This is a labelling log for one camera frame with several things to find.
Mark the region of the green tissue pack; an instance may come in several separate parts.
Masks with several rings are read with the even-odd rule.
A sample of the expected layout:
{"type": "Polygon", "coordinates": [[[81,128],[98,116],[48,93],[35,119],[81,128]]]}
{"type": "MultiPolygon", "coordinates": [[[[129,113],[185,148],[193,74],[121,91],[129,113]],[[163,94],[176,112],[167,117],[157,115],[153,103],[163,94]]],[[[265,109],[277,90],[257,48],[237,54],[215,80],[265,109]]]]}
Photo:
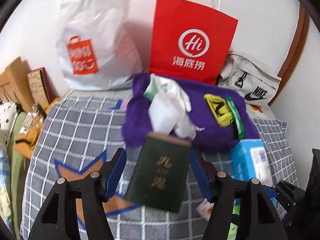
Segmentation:
{"type": "MultiPolygon", "coordinates": [[[[235,199],[234,206],[233,206],[233,214],[239,215],[239,213],[240,213],[240,199],[235,199]]],[[[228,238],[227,238],[228,240],[235,239],[237,229],[238,229],[238,226],[231,223],[229,228],[228,238]]]]}

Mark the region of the green snack stick packet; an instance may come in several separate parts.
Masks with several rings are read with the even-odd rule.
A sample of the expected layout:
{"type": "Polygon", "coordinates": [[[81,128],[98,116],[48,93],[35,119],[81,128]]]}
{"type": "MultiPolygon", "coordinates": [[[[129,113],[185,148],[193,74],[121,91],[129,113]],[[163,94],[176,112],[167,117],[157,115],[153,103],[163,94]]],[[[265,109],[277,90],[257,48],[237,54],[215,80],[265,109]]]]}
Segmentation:
{"type": "Polygon", "coordinates": [[[226,97],[226,102],[227,102],[228,107],[231,110],[231,113],[233,116],[233,121],[235,122],[238,139],[241,140],[245,137],[245,128],[244,128],[244,124],[242,122],[242,119],[240,117],[238,108],[231,97],[226,97]]]}

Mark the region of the wooden headboard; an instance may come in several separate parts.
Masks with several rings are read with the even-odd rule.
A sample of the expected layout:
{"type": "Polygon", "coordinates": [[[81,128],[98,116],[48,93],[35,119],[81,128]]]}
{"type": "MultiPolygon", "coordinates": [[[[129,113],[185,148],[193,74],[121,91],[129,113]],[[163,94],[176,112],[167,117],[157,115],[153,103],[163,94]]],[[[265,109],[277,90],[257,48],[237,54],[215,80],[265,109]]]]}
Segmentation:
{"type": "Polygon", "coordinates": [[[25,112],[32,111],[34,100],[28,85],[29,72],[27,63],[20,57],[1,71],[1,102],[13,102],[20,105],[25,112]]]}

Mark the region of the wooden bedside table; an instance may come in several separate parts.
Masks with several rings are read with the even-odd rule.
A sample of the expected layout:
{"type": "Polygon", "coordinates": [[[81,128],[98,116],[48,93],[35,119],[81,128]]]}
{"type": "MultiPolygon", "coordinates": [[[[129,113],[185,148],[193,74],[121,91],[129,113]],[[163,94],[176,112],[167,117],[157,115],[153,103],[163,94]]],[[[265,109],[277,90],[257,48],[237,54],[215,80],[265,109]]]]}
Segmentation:
{"type": "Polygon", "coordinates": [[[15,150],[22,156],[31,159],[41,131],[44,127],[46,116],[54,103],[59,102],[61,98],[55,98],[51,104],[43,106],[35,103],[31,107],[31,112],[23,122],[20,133],[15,140],[15,150]]]}

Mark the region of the dark green gold tin box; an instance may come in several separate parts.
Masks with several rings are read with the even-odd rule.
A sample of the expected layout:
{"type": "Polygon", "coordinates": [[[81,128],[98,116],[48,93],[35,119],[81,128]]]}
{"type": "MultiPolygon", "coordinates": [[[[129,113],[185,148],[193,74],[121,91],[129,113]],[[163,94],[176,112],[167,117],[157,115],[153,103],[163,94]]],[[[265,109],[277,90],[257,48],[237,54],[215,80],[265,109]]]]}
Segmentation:
{"type": "Polygon", "coordinates": [[[125,199],[136,205],[178,213],[185,193],[190,151],[189,140],[148,133],[125,199]]]}

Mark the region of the yellow black pouch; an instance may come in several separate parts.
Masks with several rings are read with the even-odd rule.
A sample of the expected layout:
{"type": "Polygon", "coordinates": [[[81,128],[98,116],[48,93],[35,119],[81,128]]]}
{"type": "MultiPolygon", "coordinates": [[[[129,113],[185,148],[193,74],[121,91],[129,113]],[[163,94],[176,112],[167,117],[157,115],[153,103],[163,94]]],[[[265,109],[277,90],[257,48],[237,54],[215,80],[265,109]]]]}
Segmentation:
{"type": "Polygon", "coordinates": [[[232,112],[225,99],[213,94],[205,94],[203,98],[220,127],[227,127],[233,122],[232,112]]]}

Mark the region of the white Miniso plastic bag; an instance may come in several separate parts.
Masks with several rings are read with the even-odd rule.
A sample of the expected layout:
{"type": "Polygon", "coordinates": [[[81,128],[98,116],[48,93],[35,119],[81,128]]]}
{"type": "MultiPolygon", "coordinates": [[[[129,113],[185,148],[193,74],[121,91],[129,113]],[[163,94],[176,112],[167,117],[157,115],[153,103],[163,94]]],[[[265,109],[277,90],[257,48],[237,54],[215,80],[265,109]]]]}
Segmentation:
{"type": "Polygon", "coordinates": [[[126,89],[143,71],[124,22],[129,0],[61,0],[56,50],[67,86],[126,89]]]}

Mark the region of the white fruit print packet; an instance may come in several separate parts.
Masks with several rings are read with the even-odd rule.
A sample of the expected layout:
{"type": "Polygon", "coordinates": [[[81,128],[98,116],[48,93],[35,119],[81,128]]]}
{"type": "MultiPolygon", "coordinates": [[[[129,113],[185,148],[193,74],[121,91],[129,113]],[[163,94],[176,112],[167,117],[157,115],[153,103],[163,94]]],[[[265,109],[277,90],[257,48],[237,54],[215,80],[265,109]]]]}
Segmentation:
{"type": "Polygon", "coordinates": [[[196,213],[205,221],[209,221],[214,203],[210,203],[206,198],[196,208],[196,213]]]}

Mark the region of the white mesh bag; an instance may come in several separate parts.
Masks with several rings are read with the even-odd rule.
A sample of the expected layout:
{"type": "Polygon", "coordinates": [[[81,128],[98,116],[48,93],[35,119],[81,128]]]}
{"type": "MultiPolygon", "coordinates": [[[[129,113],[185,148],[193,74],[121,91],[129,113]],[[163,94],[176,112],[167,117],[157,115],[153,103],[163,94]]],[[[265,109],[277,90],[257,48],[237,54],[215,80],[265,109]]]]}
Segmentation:
{"type": "Polygon", "coordinates": [[[194,140],[196,132],[205,130],[193,124],[178,101],[164,92],[155,95],[148,114],[152,130],[158,134],[169,135],[174,132],[181,139],[194,140]]]}

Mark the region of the purple fluffy towel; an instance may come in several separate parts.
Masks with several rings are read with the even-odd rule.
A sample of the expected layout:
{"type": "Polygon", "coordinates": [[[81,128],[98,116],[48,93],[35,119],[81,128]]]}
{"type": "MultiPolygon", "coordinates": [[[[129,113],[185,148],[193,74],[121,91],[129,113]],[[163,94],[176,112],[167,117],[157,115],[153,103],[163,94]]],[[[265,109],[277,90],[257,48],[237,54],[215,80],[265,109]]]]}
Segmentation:
{"type": "MultiPolygon", "coordinates": [[[[217,124],[213,114],[209,110],[208,104],[203,98],[205,94],[232,98],[244,125],[244,138],[260,138],[256,126],[252,123],[246,112],[244,98],[236,91],[190,80],[177,78],[174,80],[189,96],[192,107],[191,113],[189,113],[191,121],[197,127],[204,129],[197,132],[196,138],[192,141],[194,148],[207,153],[228,152],[239,142],[232,125],[220,127],[217,124]]],[[[143,96],[149,83],[150,75],[148,73],[133,76],[133,97],[127,105],[125,121],[121,129],[127,146],[142,146],[146,135],[152,130],[148,115],[151,102],[143,96]]]]}

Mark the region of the red paper shopping bag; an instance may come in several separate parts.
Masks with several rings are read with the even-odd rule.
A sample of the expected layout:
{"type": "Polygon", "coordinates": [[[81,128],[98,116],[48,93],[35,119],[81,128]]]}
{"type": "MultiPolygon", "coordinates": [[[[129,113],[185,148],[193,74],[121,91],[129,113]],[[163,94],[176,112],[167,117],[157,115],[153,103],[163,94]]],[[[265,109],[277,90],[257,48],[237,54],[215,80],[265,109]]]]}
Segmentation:
{"type": "Polygon", "coordinates": [[[156,0],[151,73],[216,83],[238,25],[220,1],[156,0]]]}

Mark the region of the grey checked blanket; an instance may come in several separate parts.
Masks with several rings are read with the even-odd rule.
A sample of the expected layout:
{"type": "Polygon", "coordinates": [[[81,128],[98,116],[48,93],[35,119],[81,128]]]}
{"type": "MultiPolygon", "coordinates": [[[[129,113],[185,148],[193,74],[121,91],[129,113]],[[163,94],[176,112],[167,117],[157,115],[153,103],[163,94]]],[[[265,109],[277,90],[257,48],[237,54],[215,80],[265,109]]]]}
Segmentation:
{"type": "MultiPolygon", "coordinates": [[[[121,127],[125,121],[132,90],[93,92],[69,90],[62,101],[53,105],[44,122],[26,175],[20,235],[29,237],[31,228],[45,198],[60,177],[54,161],[58,160],[81,171],[102,152],[110,160],[119,147],[127,151],[127,162],[117,187],[124,195],[131,179],[141,146],[126,145],[121,127]]],[[[295,161],[285,138],[287,123],[275,118],[249,118],[263,141],[273,183],[281,179],[298,186],[295,161]]],[[[228,152],[203,154],[205,160],[233,176],[228,152]]],[[[179,213],[137,207],[107,217],[115,239],[200,239],[207,222],[196,213],[203,201],[191,171],[179,213]]]]}

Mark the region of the brown wooden door frame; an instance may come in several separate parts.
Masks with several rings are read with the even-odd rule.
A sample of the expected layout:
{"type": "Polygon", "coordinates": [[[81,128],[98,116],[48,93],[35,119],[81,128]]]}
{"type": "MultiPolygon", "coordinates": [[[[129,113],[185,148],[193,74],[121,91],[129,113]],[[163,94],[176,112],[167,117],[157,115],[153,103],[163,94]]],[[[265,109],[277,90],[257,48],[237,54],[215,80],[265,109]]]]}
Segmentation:
{"type": "Polygon", "coordinates": [[[279,88],[274,96],[274,98],[268,103],[268,105],[272,105],[276,98],[279,96],[281,91],[284,89],[285,85],[289,81],[293,71],[295,70],[300,56],[303,52],[306,38],[309,31],[309,23],[310,23],[310,16],[305,9],[304,5],[300,3],[299,5],[299,14],[298,14],[298,21],[296,26],[296,31],[287,53],[287,57],[283,62],[281,69],[278,73],[278,76],[281,78],[281,82],[279,84],[279,88]]]}

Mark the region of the brown star blue border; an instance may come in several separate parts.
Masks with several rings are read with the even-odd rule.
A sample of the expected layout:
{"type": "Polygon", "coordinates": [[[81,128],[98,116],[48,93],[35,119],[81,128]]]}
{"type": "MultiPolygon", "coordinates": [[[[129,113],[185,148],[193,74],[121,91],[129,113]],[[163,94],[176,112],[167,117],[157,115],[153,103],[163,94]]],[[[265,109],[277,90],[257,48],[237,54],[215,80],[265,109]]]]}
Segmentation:
{"type": "Polygon", "coordinates": [[[54,161],[58,175],[65,178],[71,184],[71,190],[76,199],[77,219],[82,229],[87,228],[88,224],[88,215],[85,210],[94,211],[95,206],[106,217],[131,211],[138,207],[132,202],[125,200],[124,196],[117,192],[117,189],[114,196],[108,202],[103,202],[101,199],[100,169],[104,163],[110,160],[107,160],[107,152],[104,151],[81,171],[58,160],[54,161]]]}

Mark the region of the blue cardboard box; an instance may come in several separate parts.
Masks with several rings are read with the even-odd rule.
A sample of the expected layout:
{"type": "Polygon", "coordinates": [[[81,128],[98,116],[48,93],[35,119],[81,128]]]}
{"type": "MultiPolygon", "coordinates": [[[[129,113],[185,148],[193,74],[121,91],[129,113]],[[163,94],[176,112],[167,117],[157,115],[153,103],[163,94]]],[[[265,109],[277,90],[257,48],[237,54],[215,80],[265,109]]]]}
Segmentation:
{"type": "Polygon", "coordinates": [[[273,185],[270,166],[261,139],[242,139],[230,152],[234,178],[257,178],[263,185],[273,185]]]}

